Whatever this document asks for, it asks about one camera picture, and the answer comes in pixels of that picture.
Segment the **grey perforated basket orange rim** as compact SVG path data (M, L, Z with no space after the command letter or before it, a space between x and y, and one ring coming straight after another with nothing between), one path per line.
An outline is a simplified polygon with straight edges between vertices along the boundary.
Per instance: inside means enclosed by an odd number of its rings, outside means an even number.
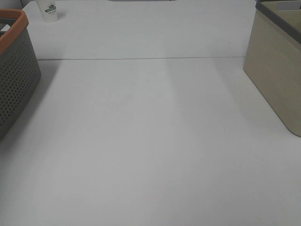
M0 33L0 137L4 138L31 99L41 71L26 13L2 8L0 22L9 25Z

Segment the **beige bin grey rim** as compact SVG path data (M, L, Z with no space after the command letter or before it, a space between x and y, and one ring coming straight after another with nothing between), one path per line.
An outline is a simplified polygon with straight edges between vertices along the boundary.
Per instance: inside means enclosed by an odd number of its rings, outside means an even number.
M301 2L259 0L244 71L294 135L301 135Z

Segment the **white paper cup green logo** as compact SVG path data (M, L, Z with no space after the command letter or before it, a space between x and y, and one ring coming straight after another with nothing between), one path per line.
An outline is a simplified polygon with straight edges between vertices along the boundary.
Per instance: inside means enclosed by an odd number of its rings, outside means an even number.
M58 20L55 0L35 0L35 1L39 7L43 19L47 23L56 22Z

